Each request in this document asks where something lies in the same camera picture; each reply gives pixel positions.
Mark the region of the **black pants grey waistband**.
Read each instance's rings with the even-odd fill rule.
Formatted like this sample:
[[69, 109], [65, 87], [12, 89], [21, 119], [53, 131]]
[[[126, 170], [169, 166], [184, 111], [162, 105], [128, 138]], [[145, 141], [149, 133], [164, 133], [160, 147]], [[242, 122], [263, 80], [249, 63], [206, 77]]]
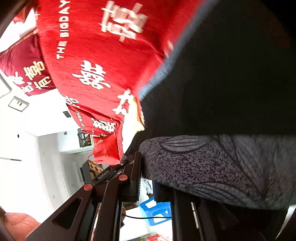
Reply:
[[236, 206], [295, 204], [295, 1], [202, 1], [140, 92], [144, 176]]

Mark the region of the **blue plastic stool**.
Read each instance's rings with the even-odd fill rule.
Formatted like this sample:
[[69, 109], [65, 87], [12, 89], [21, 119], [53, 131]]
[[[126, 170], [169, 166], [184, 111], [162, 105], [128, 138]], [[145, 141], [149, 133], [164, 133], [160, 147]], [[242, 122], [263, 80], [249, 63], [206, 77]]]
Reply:
[[171, 220], [171, 203], [156, 202], [154, 197], [139, 204], [142, 216], [149, 226], [156, 226]]

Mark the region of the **red blanket white lettering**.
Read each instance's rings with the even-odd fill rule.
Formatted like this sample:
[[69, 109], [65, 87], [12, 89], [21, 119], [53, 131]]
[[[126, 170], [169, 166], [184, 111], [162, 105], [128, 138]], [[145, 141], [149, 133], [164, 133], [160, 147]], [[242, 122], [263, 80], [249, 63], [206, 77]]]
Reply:
[[40, 1], [42, 52], [93, 156], [116, 165], [144, 129], [138, 93], [188, 27], [200, 1]]

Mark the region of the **dark red pillow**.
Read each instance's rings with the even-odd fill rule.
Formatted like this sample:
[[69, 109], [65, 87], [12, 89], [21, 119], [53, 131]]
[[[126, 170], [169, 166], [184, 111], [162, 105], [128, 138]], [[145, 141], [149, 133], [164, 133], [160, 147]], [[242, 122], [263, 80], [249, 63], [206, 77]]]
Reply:
[[27, 96], [55, 89], [34, 29], [1, 52], [1, 71]]

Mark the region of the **white wall socket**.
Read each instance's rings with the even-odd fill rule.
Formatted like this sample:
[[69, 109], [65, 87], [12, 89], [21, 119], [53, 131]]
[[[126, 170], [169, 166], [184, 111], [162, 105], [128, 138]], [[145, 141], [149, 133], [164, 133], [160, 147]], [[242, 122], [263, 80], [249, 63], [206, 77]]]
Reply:
[[29, 106], [29, 103], [14, 96], [11, 102], [8, 104], [8, 107], [17, 110], [19, 112], [23, 112], [27, 107]]

